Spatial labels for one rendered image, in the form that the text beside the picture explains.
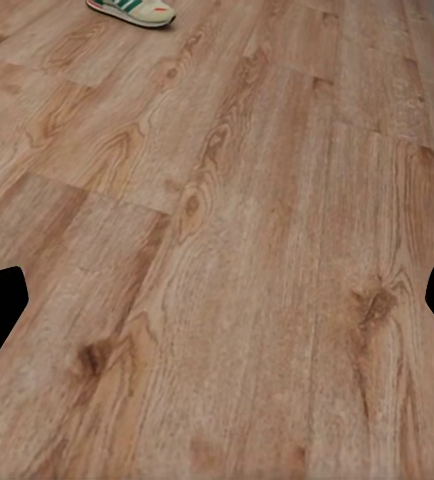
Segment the gym shoe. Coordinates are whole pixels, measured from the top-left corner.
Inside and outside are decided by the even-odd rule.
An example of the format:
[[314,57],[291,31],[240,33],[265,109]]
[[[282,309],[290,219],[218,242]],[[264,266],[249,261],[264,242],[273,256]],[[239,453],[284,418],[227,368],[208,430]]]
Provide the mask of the gym shoe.
[[161,0],[86,0],[100,13],[117,17],[140,27],[163,27],[176,18],[176,12]]

